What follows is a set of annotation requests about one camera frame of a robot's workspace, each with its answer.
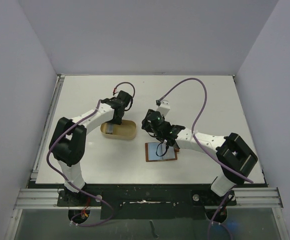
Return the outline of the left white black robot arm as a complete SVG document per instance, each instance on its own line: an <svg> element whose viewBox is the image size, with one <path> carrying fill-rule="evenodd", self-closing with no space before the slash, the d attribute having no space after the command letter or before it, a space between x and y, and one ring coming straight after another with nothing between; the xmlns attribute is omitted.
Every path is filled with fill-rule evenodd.
<svg viewBox="0 0 290 240"><path fill-rule="evenodd" d="M131 109L133 96L125 91L114 93L112 98L100 99L96 107L78 117L62 117L58 120L52 135L47 158L52 154L61 171L47 164L64 178L64 191L69 200L79 206L85 203L86 185L80 167L85 152L86 137L97 127L104 136L119 140L132 140L136 136L136 124L124 120L126 111Z"/></svg>

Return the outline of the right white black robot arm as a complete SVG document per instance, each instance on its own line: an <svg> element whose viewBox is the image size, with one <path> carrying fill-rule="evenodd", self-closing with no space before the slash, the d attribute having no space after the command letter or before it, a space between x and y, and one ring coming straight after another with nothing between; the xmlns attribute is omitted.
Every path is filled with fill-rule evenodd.
<svg viewBox="0 0 290 240"><path fill-rule="evenodd" d="M222 172L207 192L212 204L219 204L225 194L236 185L253 183L249 178L258 157L236 133L228 136L209 135L193 131L182 125L170 124L159 112L149 109L142 121L147 133L166 146L166 149L187 149L207 154L220 165Z"/></svg>

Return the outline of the beige oval tray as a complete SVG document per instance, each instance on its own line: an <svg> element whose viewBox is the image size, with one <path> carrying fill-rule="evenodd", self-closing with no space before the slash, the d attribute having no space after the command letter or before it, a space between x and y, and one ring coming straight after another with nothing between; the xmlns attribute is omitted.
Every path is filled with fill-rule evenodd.
<svg viewBox="0 0 290 240"><path fill-rule="evenodd" d="M137 125L131 120L123 119L121 125L115 124L113 134L106 134L107 124L109 123L105 122L100 126L100 131L105 138L129 141L136 137Z"/></svg>

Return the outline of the brown leather card holder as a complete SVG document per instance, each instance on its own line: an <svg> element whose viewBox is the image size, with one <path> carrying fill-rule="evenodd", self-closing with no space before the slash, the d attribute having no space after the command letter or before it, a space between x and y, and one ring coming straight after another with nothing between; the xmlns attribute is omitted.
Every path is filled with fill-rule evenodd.
<svg viewBox="0 0 290 240"><path fill-rule="evenodd" d="M163 160L162 159L162 147L166 146L161 142L147 142L145 143L145 156L146 162L165 162L175 160Z"/></svg>

